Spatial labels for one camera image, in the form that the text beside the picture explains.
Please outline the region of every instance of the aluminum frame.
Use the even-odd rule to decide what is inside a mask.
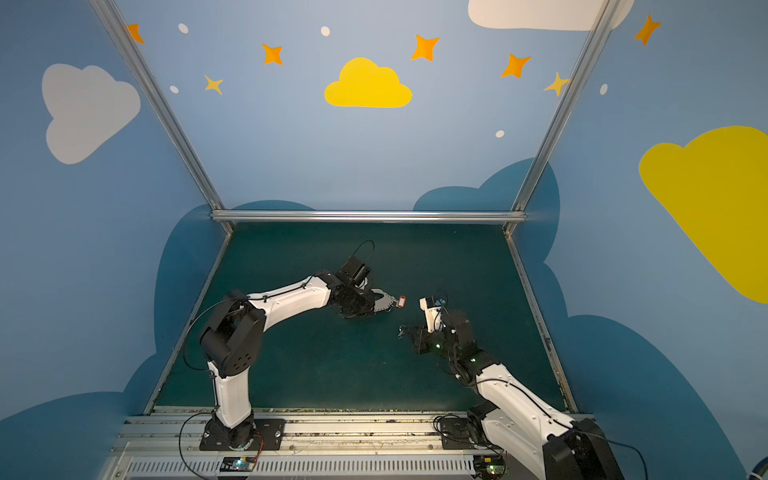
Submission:
[[[170,369],[174,366],[174,363],[176,362],[176,358],[178,357],[179,352],[181,351],[181,347],[184,345],[184,342],[187,341],[187,335],[189,335],[190,329],[192,327],[192,322],[197,317],[197,312],[200,310],[200,305],[202,304],[203,299],[208,293],[208,287],[210,286],[210,282],[211,280],[214,279],[216,270],[219,269],[219,264],[221,263],[221,259],[224,257],[224,254],[227,252],[227,247],[229,246],[231,239],[232,239],[232,234],[227,233],[227,235],[224,237],[224,242],[221,244],[219,253],[216,255],[214,264],[210,268],[208,277],[205,279],[205,284],[203,285],[203,289],[200,291],[200,295],[197,296],[197,301],[195,302],[194,307],[192,308],[192,313],[190,313],[190,316],[187,319],[187,323],[184,324],[184,331],[181,333],[179,340],[176,341],[174,350],[173,352],[171,352],[170,358],[165,363],[163,372],[161,373],[160,378],[157,380],[157,384],[155,385],[154,390],[152,391],[152,396],[149,398],[149,402],[147,402],[147,405],[144,407],[145,415],[149,415],[154,409],[154,404],[157,402],[157,397],[160,395],[160,391],[163,389],[163,385],[165,384],[165,380],[168,378]]]
[[[512,239],[511,234],[505,233],[505,237],[507,239],[507,245],[509,246],[509,253],[512,255],[512,260],[515,262],[515,269],[520,276],[520,283],[522,283],[525,298],[528,300],[528,306],[531,307],[531,313],[536,322],[538,334],[541,336],[541,342],[544,343],[544,350],[547,352],[547,358],[549,358],[549,364],[552,367],[554,378],[558,381],[558,385],[560,386],[560,391],[563,395],[563,400],[565,401],[565,407],[570,413],[578,413],[576,400],[571,392],[571,387],[568,385],[568,380],[565,378],[563,365],[560,364],[558,352],[554,349],[554,343],[549,336],[549,330],[547,329],[547,324],[544,322],[544,316],[542,316],[541,310],[538,308],[536,296],[533,294],[531,282],[528,281],[528,274],[525,273],[525,267],[523,267],[523,262],[518,253],[518,249],[515,246],[515,241]]]
[[[525,175],[520,190],[518,190],[515,202],[512,204],[512,211],[525,211],[533,190],[544,173],[544,168],[547,166],[547,162],[549,162],[549,158],[552,156],[552,152],[554,152],[554,147],[573,112],[579,95],[584,90],[584,85],[587,83],[590,73],[592,73],[592,68],[594,68],[600,53],[603,51],[605,42],[611,33],[611,22],[620,2],[621,0],[604,0],[603,6],[589,32],[589,36],[587,36],[587,41],[579,53],[576,65],[571,73],[571,80],[565,86],[565,93],[563,93],[558,102],[544,139],[541,141],[541,145],[536,152],[531,167],[528,169],[528,173]],[[504,232],[511,233],[515,226],[516,223],[506,223],[504,225]]]
[[[182,424],[191,415],[210,412],[210,408],[158,407],[151,415],[128,417],[98,478],[195,478],[179,457],[179,441],[187,463],[200,474],[217,478],[242,477],[243,473],[217,471],[223,457],[238,456],[237,452],[199,450],[200,438],[209,419],[206,415],[191,419],[180,436]],[[262,452],[260,462],[264,465],[257,464],[248,476],[330,479],[394,475],[414,478],[412,475],[417,475],[417,478],[426,479],[450,475],[470,478],[473,456],[494,452],[472,448],[443,450],[432,420],[437,415],[448,414],[466,417],[466,412],[440,411],[255,409],[256,418],[285,419],[286,426],[280,450]],[[573,416],[576,419],[591,417]],[[331,467],[329,463],[333,462],[338,464]],[[513,459],[508,458],[508,467],[514,478],[535,478]]]
[[[525,213],[410,210],[214,210],[211,217],[219,222],[517,223],[525,220]]]
[[[194,178],[200,191],[203,192],[206,201],[215,210],[226,208],[221,197],[216,192],[213,182],[208,177],[203,164],[200,162],[200,158],[195,153],[194,148],[192,148],[192,143],[187,138],[184,130],[182,130],[179,120],[176,118],[173,110],[170,109],[170,105],[162,93],[160,84],[157,83],[157,79],[152,74],[149,64],[141,54],[139,47],[136,46],[136,42],[131,37],[127,28],[125,28],[125,20],[120,10],[113,0],[90,1],[91,6],[96,11],[96,15],[101,20],[101,24],[109,33],[120,55],[122,55],[131,73],[136,78],[136,82],[138,82],[144,95],[146,95],[147,101],[152,105],[165,131],[168,133],[168,137],[170,137],[170,140],[179,152],[181,160],[187,165],[192,178]],[[232,233],[233,225],[231,223],[222,222],[221,226],[227,233]]]

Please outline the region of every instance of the metal rail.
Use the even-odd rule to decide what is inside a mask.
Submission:
[[[517,223],[523,212],[416,212],[343,210],[214,210],[219,222]]]
[[[125,27],[125,20],[120,14],[120,10],[113,0],[91,0],[91,5],[100,18],[101,24],[107,29],[120,55],[123,56],[131,73],[136,78],[136,82],[141,87],[141,90],[144,91],[144,95],[147,96],[147,101],[152,105],[157,117],[160,118],[165,131],[179,152],[181,160],[187,165],[192,178],[197,182],[197,186],[203,192],[206,201],[213,209],[224,209],[225,206],[221,197],[216,192],[213,182],[200,162],[200,158],[197,157],[197,153],[192,148],[192,143],[187,138],[184,130],[181,129],[176,115],[170,109],[160,84],[157,83],[157,79],[152,74],[149,64],[141,54],[141,50]],[[222,223],[222,227],[227,233],[232,233],[232,224],[225,222]]]
[[[608,35],[611,33],[611,22],[620,2],[621,0],[605,0],[603,3],[603,7],[595,19],[595,23],[589,32],[589,36],[587,36],[587,41],[584,43],[584,47],[581,49],[574,70],[571,73],[571,80],[566,84],[565,93],[563,93],[558,107],[554,111],[552,121],[544,135],[544,140],[541,141],[541,145],[531,163],[531,168],[528,169],[515,202],[512,204],[512,211],[525,211],[525,207],[531,199],[538,180],[544,173],[544,168],[547,166],[549,157],[552,155],[554,147],[565,129],[565,125],[571,116],[579,95],[584,90],[589,74],[592,72],[594,64],[597,63],[598,57],[603,51]],[[504,225],[506,233],[511,233],[514,228],[515,223],[512,222]]]
[[[558,357],[558,352],[554,349],[554,343],[552,343],[552,338],[549,336],[549,330],[547,329],[547,324],[544,322],[544,316],[541,314],[541,310],[538,308],[536,296],[533,294],[531,282],[528,281],[528,274],[525,272],[525,268],[523,267],[523,262],[520,259],[518,249],[515,246],[515,242],[513,241],[511,235],[506,234],[505,236],[507,237],[509,253],[512,254],[512,259],[515,262],[515,268],[517,269],[518,275],[520,276],[520,283],[522,283],[523,291],[525,291],[525,298],[528,300],[528,306],[531,307],[531,313],[533,314],[533,318],[536,322],[538,334],[541,336],[541,341],[544,343],[544,350],[547,352],[547,358],[549,358],[549,364],[552,367],[554,379],[557,380],[558,385],[560,386],[560,392],[562,393],[563,400],[565,401],[565,408],[568,409],[570,413],[578,413],[578,407],[576,406],[574,395],[571,392],[571,386],[568,385],[568,380],[565,378],[563,365],[560,364],[560,357]]]
[[[184,346],[184,342],[187,341],[187,335],[189,335],[190,329],[192,328],[192,322],[197,317],[197,313],[200,311],[200,305],[203,303],[203,299],[205,299],[205,296],[208,293],[210,282],[214,279],[214,274],[216,274],[216,270],[219,268],[221,259],[224,258],[224,253],[227,251],[230,240],[232,240],[232,234],[227,233],[227,235],[224,237],[224,242],[221,244],[221,248],[219,248],[219,253],[216,255],[214,264],[211,266],[210,272],[208,272],[208,277],[205,279],[203,289],[200,291],[200,294],[197,295],[197,300],[195,301],[194,307],[192,308],[192,312],[190,313],[189,318],[187,318],[187,322],[184,324],[184,331],[182,331],[181,335],[176,340],[176,345],[174,346],[168,361],[165,363],[165,367],[163,368],[163,372],[160,374],[160,378],[155,384],[154,390],[152,391],[152,396],[149,398],[149,402],[147,402],[147,405],[144,407],[145,415],[152,413],[152,409],[154,408],[154,404],[157,401],[157,397],[160,395],[160,390],[165,384],[165,379],[168,377],[171,367],[173,367],[174,363],[176,362],[176,357],[178,357],[181,348]]]

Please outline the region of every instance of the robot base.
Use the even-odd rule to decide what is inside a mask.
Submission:
[[[205,425],[203,438],[200,440],[200,450],[215,452],[280,450],[285,424],[283,419],[254,419],[251,413],[248,418],[229,429],[214,413],[213,418]]]

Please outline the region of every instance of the wire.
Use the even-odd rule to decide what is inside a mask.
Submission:
[[[355,253],[357,253],[357,250],[360,250],[360,247],[362,247],[362,245],[363,245],[364,243],[367,243],[367,242],[370,242],[370,243],[371,243],[371,253],[369,253],[369,254],[368,254],[368,256],[366,257],[366,259],[362,261],[363,263],[367,262],[367,261],[368,261],[368,259],[371,257],[371,255],[373,255],[373,252],[375,252],[375,251],[376,251],[376,244],[375,244],[375,243],[373,243],[373,240],[370,240],[370,239],[368,239],[368,240],[363,240],[363,241],[362,241],[362,243],[361,243],[360,245],[358,245],[358,246],[357,246],[357,248],[355,249],[355,251],[354,251],[354,252],[352,252],[352,256],[354,257],[354,256],[355,256]]]
[[[445,303],[443,303],[443,305],[448,303],[448,292],[446,292],[442,288],[438,288],[437,290],[435,290],[435,292],[437,292],[437,294],[440,294],[440,292],[443,292],[443,296],[445,297]]]
[[[195,471],[192,469],[192,467],[190,467],[190,466],[189,466],[189,464],[187,463],[187,460],[185,460],[185,459],[184,459],[184,454],[183,454],[183,453],[181,453],[181,433],[182,433],[182,431],[184,430],[184,426],[187,424],[187,422],[189,422],[191,419],[195,418],[196,416],[198,416],[198,415],[205,415],[205,414],[207,414],[207,413],[208,413],[208,412],[199,412],[199,413],[195,413],[195,414],[194,414],[194,415],[192,415],[190,418],[188,418],[188,419],[184,420],[184,423],[182,423],[182,424],[181,424],[181,428],[179,429],[179,456],[181,457],[181,461],[182,461],[182,462],[184,462],[184,466],[185,466],[185,467],[187,467],[187,469],[188,469],[190,472],[194,473],[196,476],[198,476],[198,477],[202,478],[203,480],[213,480],[212,478],[203,477],[203,476],[202,476],[202,475],[200,475],[199,473],[195,472]]]
[[[504,472],[502,473],[502,475],[504,475],[504,474],[507,472],[507,459],[505,458],[505,455],[504,455],[504,454],[506,453],[506,451],[505,451],[505,450],[501,450],[501,451],[499,451],[499,450],[497,450],[497,449],[495,448],[495,446],[494,446],[494,445],[491,445],[491,444],[482,445],[482,444],[477,444],[477,443],[472,443],[472,442],[466,442],[466,441],[464,441],[464,440],[454,439],[453,437],[449,437],[449,436],[448,436],[448,435],[447,435],[445,432],[443,432],[442,430],[440,430],[440,428],[439,428],[439,425],[438,425],[438,424],[439,424],[439,422],[440,422],[440,420],[442,420],[442,419],[447,419],[448,417],[452,417],[452,418],[455,418],[455,419],[460,419],[460,418],[461,418],[460,416],[458,416],[458,415],[456,415],[456,414],[453,414],[453,413],[449,413],[449,414],[447,414],[447,415],[438,415],[438,416],[436,416],[436,417],[435,417],[435,418],[432,420],[432,427],[435,429],[435,431],[436,431],[438,434],[440,434],[440,436],[441,436],[441,437],[443,437],[444,439],[446,439],[446,440],[449,440],[449,441],[451,441],[451,442],[455,442],[455,443],[461,443],[461,444],[463,444],[463,445],[472,445],[472,447],[485,447],[485,448],[487,448],[488,450],[492,450],[492,451],[493,451],[493,452],[494,452],[496,455],[498,455],[498,457],[499,457],[499,458],[502,460],[502,462],[504,463]]]
[[[550,419],[552,419],[552,418],[553,418],[553,417],[552,417],[552,415],[551,415],[549,412],[547,412],[546,410],[544,410],[544,407],[542,407],[541,405],[539,405],[539,404],[538,404],[538,402],[536,402],[535,400],[533,400],[533,398],[531,398],[531,396],[528,394],[528,392],[526,392],[525,390],[523,390],[522,388],[520,388],[519,386],[515,385],[515,384],[514,384],[514,383],[512,383],[512,382],[507,382],[506,380],[502,380],[502,379],[483,379],[483,380],[477,380],[477,381],[475,381],[474,383],[472,383],[472,384],[471,384],[471,385],[469,385],[469,386],[476,386],[476,385],[478,385],[479,383],[485,383],[485,382],[501,382],[501,383],[506,383],[506,384],[507,384],[507,385],[509,385],[509,386],[513,386],[513,387],[515,387],[516,389],[518,389],[518,390],[520,390],[521,392],[523,392],[523,395],[525,395],[526,397],[528,397],[528,400],[531,400],[531,403],[533,403],[534,405],[536,405],[536,406],[538,407],[538,409],[539,409],[539,410],[541,410],[541,411],[542,411],[542,412],[543,412],[543,413],[544,413],[544,414],[545,414],[547,417],[549,417]]]
[[[228,298],[225,298],[224,300],[221,300],[220,302],[214,303],[213,305],[211,305],[208,308],[206,308],[205,310],[203,310],[203,312],[200,315],[196,316],[194,318],[194,320],[192,320],[192,323],[190,323],[190,327],[189,327],[189,329],[187,329],[187,336],[184,337],[184,345],[181,347],[181,359],[184,361],[184,365],[188,366],[192,370],[197,370],[198,372],[207,372],[208,371],[208,368],[201,369],[201,368],[197,368],[196,366],[192,366],[189,363],[189,361],[187,360],[187,340],[189,339],[190,332],[192,332],[192,327],[194,327],[194,324],[197,323],[197,321],[203,315],[205,315],[208,312],[208,310],[210,310],[210,309],[214,308],[216,305],[224,303],[224,302],[226,302],[228,300],[234,300],[234,299],[228,297]]]
[[[256,460],[253,460],[253,470],[256,470],[256,464],[259,463],[261,451],[264,449],[264,437],[259,432],[256,432],[256,436],[261,439],[261,446],[259,447],[259,453],[256,454]]]
[[[260,296],[258,298],[250,298],[250,295],[252,295],[252,294],[249,294],[249,295],[246,295],[246,299],[248,299],[248,300],[263,300],[264,302],[266,302],[267,299],[270,299],[273,296],[283,295],[284,293],[293,292],[293,291],[296,291],[298,289],[306,288],[306,285],[310,282],[310,280],[312,278],[313,278],[313,275],[310,275],[309,277],[307,277],[306,280],[304,280],[304,282],[301,285],[299,285],[299,286],[297,286],[295,288],[292,288],[291,290],[286,290],[286,291],[280,292],[280,293],[274,293],[273,295],[263,295],[263,296]],[[210,310],[210,309],[214,308],[216,305],[219,305],[220,303],[224,303],[224,302],[226,302],[228,300],[237,301],[237,300],[245,300],[245,299],[237,299],[237,298],[227,297],[224,300],[221,300],[220,302],[216,302],[213,305],[209,306],[208,308],[203,310],[203,312],[200,315],[196,316],[194,320],[192,320],[192,323],[190,324],[190,328],[187,330],[187,337],[184,338],[184,346],[181,349],[181,359],[184,361],[184,365],[188,366],[192,370],[196,370],[198,372],[207,372],[208,371],[208,368],[201,369],[199,367],[196,367],[196,366],[192,365],[191,363],[189,363],[189,360],[187,359],[187,345],[188,345],[187,340],[189,339],[189,333],[192,331],[192,327],[195,325],[195,323],[197,323],[197,321],[203,315],[206,314],[206,312],[208,310]]]
[[[557,423],[558,425],[560,425],[561,427],[564,427],[566,429],[573,429],[576,432],[583,433],[584,435],[588,435],[590,437],[595,437],[596,439],[604,440],[604,441],[606,441],[608,443],[613,443],[614,445],[619,445],[621,447],[626,447],[628,449],[633,449],[637,453],[637,456],[640,457],[640,461],[643,462],[643,474],[644,474],[645,480],[648,480],[648,465],[645,463],[645,458],[643,457],[643,454],[640,452],[640,450],[636,449],[635,447],[633,447],[632,445],[629,445],[627,443],[621,443],[621,442],[616,442],[615,440],[606,439],[604,436],[600,436],[597,433],[585,432],[584,430],[577,429],[574,426],[563,425],[562,423],[558,422],[557,419],[552,419],[552,420],[554,420],[555,423]]]

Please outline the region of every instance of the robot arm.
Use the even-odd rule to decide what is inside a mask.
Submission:
[[[351,318],[388,310],[395,299],[368,283],[370,268],[355,257],[336,274],[315,272],[292,285],[264,293],[231,293],[212,313],[200,335],[214,379],[217,408],[200,449],[248,449],[256,435],[248,395],[248,372],[269,328],[328,304]]]
[[[540,480],[623,480],[603,432],[592,420],[578,422],[536,396],[478,347],[465,315],[448,313],[444,303],[422,299],[426,327],[406,327],[401,335],[411,338],[417,353],[445,357],[456,378],[485,400],[468,411],[466,433],[472,443],[497,445]]]

